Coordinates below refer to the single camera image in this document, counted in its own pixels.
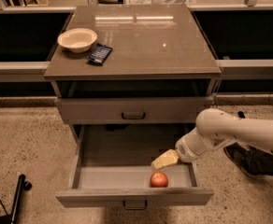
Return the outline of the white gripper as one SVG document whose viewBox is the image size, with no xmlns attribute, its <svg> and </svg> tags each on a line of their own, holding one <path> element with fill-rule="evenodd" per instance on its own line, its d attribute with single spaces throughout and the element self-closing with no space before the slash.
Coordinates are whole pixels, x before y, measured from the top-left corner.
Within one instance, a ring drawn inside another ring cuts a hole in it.
<svg viewBox="0 0 273 224">
<path fill-rule="evenodd" d="M 200 145 L 201 140 L 197 134 L 187 133 L 176 142 L 175 149 L 169 149 L 158 158 L 156 158 L 151 166 L 155 170 L 177 164 L 180 159 L 183 162 L 192 162 L 198 159 L 199 155 L 195 152 L 195 146 Z"/>
</svg>

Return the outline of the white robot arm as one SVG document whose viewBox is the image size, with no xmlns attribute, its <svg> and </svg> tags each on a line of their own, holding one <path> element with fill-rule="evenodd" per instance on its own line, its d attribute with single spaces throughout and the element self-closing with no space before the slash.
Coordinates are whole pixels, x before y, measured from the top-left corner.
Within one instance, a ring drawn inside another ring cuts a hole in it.
<svg viewBox="0 0 273 224">
<path fill-rule="evenodd" d="M 155 170 L 192 162 L 206 152 L 242 142 L 273 155 L 273 119 L 243 119 L 217 108 L 200 112 L 195 128 L 180 138 L 174 149 L 156 158 L 151 166 Z"/>
</svg>

